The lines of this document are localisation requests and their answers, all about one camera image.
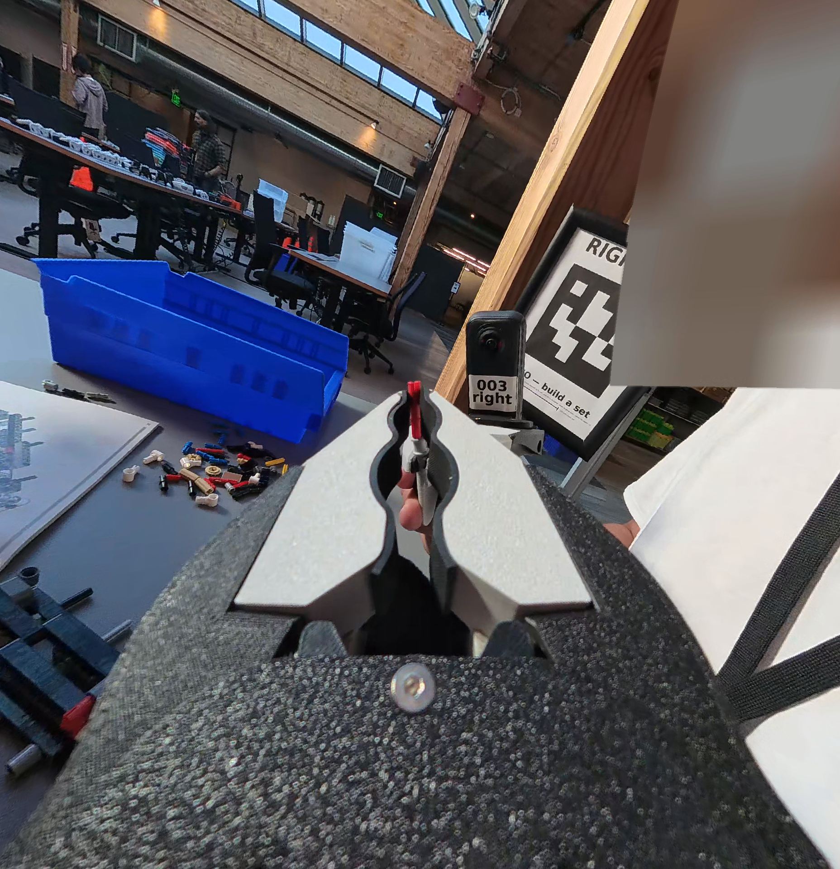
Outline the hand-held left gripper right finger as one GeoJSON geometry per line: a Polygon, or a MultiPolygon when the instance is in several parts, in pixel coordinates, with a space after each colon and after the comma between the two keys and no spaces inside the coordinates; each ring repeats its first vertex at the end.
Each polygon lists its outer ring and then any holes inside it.
{"type": "Polygon", "coordinates": [[[436,511],[444,559],[445,606],[474,634],[498,624],[593,605],[564,539],[514,439],[527,429],[481,425],[436,393],[429,395],[451,474],[436,511]]]}

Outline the grey lego pin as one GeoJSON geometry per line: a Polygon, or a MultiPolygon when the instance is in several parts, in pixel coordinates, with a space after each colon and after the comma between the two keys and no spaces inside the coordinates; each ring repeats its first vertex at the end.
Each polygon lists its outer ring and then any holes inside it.
{"type": "Polygon", "coordinates": [[[404,441],[401,457],[403,472],[414,475],[422,525],[428,526],[433,520],[438,502],[438,492],[430,476],[430,446],[422,436],[414,437],[410,434],[404,441]]]}

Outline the lego truck chassis model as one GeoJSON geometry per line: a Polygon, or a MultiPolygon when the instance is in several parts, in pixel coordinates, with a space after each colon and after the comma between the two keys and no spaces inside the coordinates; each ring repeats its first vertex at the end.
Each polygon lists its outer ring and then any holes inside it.
{"type": "Polygon", "coordinates": [[[97,633],[76,614],[91,588],[59,601],[39,580],[28,567],[0,582],[0,727],[25,742],[5,764],[9,779],[67,758],[134,630],[123,621],[97,633]]]}

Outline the pile of small lego pieces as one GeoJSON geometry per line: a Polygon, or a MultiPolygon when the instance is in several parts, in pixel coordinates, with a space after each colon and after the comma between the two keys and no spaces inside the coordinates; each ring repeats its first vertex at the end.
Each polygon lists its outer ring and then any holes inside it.
{"type": "Polygon", "coordinates": [[[149,476],[159,494],[184,492],[197,506],[212,511],[252,503],[290,469],[282,451],[240,427],[217,421],[199,438],[147,447],[133,456],[122,476],[126,486],[149,476]]]}

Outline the lego instruction booklet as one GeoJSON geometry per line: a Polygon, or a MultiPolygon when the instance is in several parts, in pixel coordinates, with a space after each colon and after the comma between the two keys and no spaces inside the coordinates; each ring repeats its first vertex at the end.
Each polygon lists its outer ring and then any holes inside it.
{"type": "Polygon", "coordinates": [[[0,380],[0,570],[157,429],[0,380]]]}

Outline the cluster of dark lego bits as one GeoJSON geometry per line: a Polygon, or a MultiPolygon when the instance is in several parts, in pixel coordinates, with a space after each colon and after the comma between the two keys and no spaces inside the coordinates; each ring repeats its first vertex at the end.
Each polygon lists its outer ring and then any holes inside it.
{"type": "Polygon", "coordinates": [[[50,395],[67,397],[77,401],[93,402],[97,404],[114,404],[115,401],[107,393],[86,392],[70,387],[62,387],[53,380],[45,379],[42,381],[42,388],[45,393],[50,395]]]}

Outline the person's right hand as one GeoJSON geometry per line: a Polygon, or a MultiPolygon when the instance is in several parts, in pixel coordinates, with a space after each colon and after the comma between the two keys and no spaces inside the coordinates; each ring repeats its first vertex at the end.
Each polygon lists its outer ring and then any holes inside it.
{"type": "Polygon", "coordinates": [[[405,530],[420,535],[426,554],[429,554],[432,529],[428,523],[423,522],[424,513],[419,501],[415,474],[407,471],[402,472],[398,488],[403,500],[399,511],[399,522],[405,530]]]}

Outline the black framed tag sign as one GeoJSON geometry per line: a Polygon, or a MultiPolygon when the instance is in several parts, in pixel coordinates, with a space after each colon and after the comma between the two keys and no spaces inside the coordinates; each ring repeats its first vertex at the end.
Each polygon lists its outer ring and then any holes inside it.
{"type": "Polygon", "coordinates": [[[649,392],[611,380],[628,231],[570,208],[515,306],[526,321],[524,415],[583,460],[649,392]]]}

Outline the grey metal sign stand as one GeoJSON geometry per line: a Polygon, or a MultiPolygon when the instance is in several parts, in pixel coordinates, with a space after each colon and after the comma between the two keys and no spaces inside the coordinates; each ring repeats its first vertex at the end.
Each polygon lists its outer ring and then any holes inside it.
{"type": "Polygon", "coordinates": [[[653,392],[654,387],[646,388],[643,391],[643,394],[635,399],[631,404],[628,412],[624,414],[610,434],[601,441],[600,446],[597,447],[591,456],[587,460],[577,460],[577,462],[572,466],[559,486],[559,489],[568,499],[572,501],[577,500],[584,489],[588,487],[588,484],[590,484],[596,476],[598,470],[610,456],[613,448],[624,436],[631,423],[639,415],[653,392]]]}

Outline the black office chair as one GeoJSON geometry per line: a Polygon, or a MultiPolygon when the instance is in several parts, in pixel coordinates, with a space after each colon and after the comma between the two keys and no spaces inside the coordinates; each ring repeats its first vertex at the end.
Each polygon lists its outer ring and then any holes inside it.
{"type": "Polygon", "coordinates": [[[283,246],[285,234],[277,227],[274,201],[259,192],[252,201],[256,241],[244,280],[296,312],[301,301],[314,295],[315,285],[295,273],[297,260],[283,246]]]}
{"type": "Polygon", "coordinates": [[[373,359],[383,361],[387,373],[393,375],[393,363],[381,352],[381,346],[396,340],[404,309],[425,278],[424,271],[415,272],[387,301],[356,301],[353,304],[347,319],[349,349],[363,358],[365,375],[371,375],[373,359]]]}

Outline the wooden column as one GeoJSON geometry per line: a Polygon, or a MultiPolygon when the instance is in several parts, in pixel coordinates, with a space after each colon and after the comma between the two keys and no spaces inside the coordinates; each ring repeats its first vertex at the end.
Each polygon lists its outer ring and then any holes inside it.
{"type": "Polygon", "coordinates": [[[469,121],[480,113],[484,96],[473,84],[462,82],[454,101],[454,108],[447,114],[430,152],[427,168],[396,246],[390,278],[395,289],[401,288],[410,277],[469,121]]]}

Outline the stack of green bins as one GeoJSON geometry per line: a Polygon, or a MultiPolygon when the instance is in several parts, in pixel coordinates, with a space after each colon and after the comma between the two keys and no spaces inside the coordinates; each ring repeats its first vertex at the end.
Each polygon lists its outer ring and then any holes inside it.
{"type": "Polygon", "coordinates": [[[664,451],[674,440],[674,426],[652,407],[643,407],[632,420],[625,437],[652,449],[664,451]]]}

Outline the short wooden desk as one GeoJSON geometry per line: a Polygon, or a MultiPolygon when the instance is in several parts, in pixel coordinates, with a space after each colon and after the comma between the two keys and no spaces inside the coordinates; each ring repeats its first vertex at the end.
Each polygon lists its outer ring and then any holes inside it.
{"type": "Polygon", "coordinates": [[[355,267],[344,266],[335,255],[321,255],[297,247],[284,250],[286,255],[316,271],[325,287],[323,313],[319,323],[340,332],[349,315],[349,300],[366,294],[377,300],[392,298],[392,287],[386,281],[372,277],[355,267]]]}

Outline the long wooden desk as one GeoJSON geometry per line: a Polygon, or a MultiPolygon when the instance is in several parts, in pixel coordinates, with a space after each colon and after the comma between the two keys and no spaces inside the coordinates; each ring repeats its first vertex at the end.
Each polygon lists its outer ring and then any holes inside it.
{"type": "Polygon", "coordinates": [[[60,208],[79,189],[71,185],[73,171],[87,167],[96,181],[106,177],[115,193],[134,206],[137,218],[135,247],[132,255],[124,258],[154,260],[163,245],[161,236],[162,210],[179,209],[182,214],[194,212],[205,224],[205,238],[197,241],[193,261],[210,267],[219,246],[219,223],[230,224],[236,231],[232,261],[240,263],[242,250],[249,234],[253,233],[251,217],[240,209],[215,201],[206,193],[198,196],[178,189],[173,184],[155,180],[150,168],[141,175],[124,166],[124,158],[115,155],[100,158],[101,149],[82,143],[82,149],[67,147],[50,136],[33,132],[29,127],[0,117],[0,129],[23,143],[24,158],[32,165],[37,179],[39,252],[52,256],[57,252],[57,230],[60,208]]]}

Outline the wooden post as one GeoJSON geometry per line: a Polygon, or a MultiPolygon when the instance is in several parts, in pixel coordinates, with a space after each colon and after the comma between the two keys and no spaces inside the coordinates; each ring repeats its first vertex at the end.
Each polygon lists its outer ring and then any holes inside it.
{"type": "Polygon", "coordinates": [[[629,217],[677,5],[611,4],[469,313],[515,308],[571,207],[629,217]]]}

